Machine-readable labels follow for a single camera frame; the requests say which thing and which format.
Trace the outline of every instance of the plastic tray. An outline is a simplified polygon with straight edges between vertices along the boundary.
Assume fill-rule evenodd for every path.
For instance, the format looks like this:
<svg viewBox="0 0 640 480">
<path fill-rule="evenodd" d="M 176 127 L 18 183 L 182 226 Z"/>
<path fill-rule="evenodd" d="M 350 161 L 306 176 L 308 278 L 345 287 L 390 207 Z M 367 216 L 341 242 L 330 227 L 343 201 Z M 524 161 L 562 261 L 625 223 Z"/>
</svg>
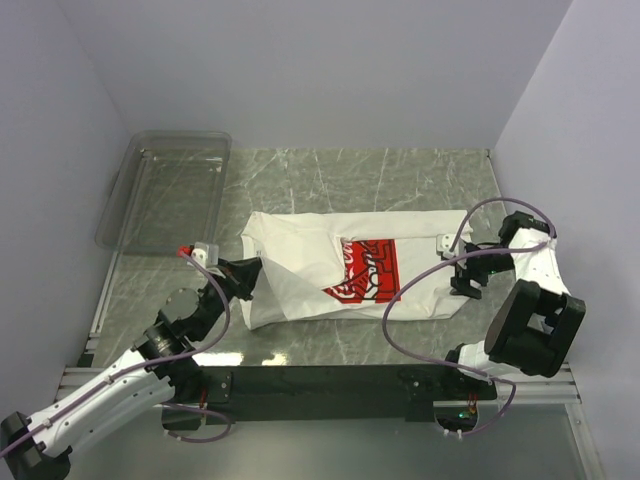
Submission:
<svg viewBox="0 0 640 480">
<path fill-rule="evenodd" d="M 226 133 L 146 131 L 122 161 L 96 243 L 131 254 L 175 255 L 213 242 L 231 153 Z"/>
</svg>

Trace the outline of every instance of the gray wall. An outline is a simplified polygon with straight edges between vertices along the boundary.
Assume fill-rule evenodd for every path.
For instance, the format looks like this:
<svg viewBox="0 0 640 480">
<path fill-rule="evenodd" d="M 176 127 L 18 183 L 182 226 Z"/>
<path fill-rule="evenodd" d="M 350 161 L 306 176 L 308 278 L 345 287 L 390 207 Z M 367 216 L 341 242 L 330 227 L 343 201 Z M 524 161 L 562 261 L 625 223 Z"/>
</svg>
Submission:
<svg viewBox="0 0 640 480">
<path fill-rule="evenodd" d="M 587 302 L 571 364 L 610 478 L 638 478 L 640 3 L 575 0 L 495 152 L 504 193 L 559 229 L 563 278 Z"/>
<path fill-rule="evenodd" d="M 0 91 L 4 418 L 49 404 L 82 349 L 109 260 L 92 237 L 129 135 L 55 2 L 0 2 Z"/>
<path fill-rule="evenodd" d="M 493 147 L 570 0 L 59 0 L 132 132 Z"/>
</svg>

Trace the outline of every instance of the marble table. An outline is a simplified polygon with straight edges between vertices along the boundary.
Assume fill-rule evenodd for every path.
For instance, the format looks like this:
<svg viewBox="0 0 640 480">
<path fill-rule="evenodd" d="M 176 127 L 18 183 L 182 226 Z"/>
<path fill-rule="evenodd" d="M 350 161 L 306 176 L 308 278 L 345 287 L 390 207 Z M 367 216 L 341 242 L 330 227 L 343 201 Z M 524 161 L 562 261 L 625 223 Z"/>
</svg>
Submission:
<svg viewBox="0 0 640 480">
<path fill-rule="evenodd" d="M 241 258 L 240 232 L 252 211 L 467 209 L 498 193 L 487 150 L 240 149 L 232 152 L 216 243 L 223 258 Z M 168 187 L 166 195 L 171 194 Z M 484 207 L 471 220 L 472 239 L 495 239 L 504 215 L 500 203 Z M 110 282 L 100 313 L 95 367 L 108 364 L 128 348 L 154 321 L 173 290 L 199 288 L 203 283 L 181 259 L 133 255 L 118 255 Z M 392 323 L 390 332 L 413 351 L 443 357 L 460 343 L 484 338 L 512 284 L 512 274 L 496 275 L 482 301 L 468 301 L 452 318 Z M 297 321 L 249 331 L 238 303 L 233 302 L 229 332 L 213 352 L 198 356 L 198 362 L 342 365 L 409 363 L 411 359 L 388 346 L 377 321 Z"/>
</svg>

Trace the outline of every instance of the gray floor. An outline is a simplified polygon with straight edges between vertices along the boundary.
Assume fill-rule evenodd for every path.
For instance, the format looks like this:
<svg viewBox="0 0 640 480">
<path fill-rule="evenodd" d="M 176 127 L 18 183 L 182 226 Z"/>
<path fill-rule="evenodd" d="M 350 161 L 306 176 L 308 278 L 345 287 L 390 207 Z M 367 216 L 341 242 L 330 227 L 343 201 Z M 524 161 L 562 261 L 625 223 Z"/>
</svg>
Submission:
<svg viewBox="0 0 640 480">
<path fill-rule="evenodd" d="M 186 176 L 156 188 L 163 203 L 182 201 Z M 393 210 L 467 209 L 498 187 L 486 150 L 236 150 L 233 152 L 216 230 L 221 256 L 242 257 L 240 232 L 252 211 L 329 213 Z M 494 239 L 504 206 L 485 207 L 471 221 L 475 241 Z M 160 216 L 167 229 L 167 216 Z M 442 357 L 459 343 L 484 338 L 512 284 L 498 275 L 482 301 L 469 301 L 452 318 L 402 322 L 391 326 L 401 344 Z M 155 319 L 170 293 L 200 287 L 196 273 L 175 257 L 119 257 L 111 295 L 102 315 L 94 366 L 119 356 Z M 407 363 L 382 337 L 378 322 L 322 320 L 281 323 L 250 332 L 234 302 L 232 327 L 215 352 L 200 363 L 335 365 Z"/>
<path fill-rule="evenodd" d="M 154 409 L 74 461 L 68 480 L 584 479 L 568 422 L 563 406 L 513 407 L 462 442 L 403 420 L 248 422 L 189 445 L 162 435 Z"/>
</svg>

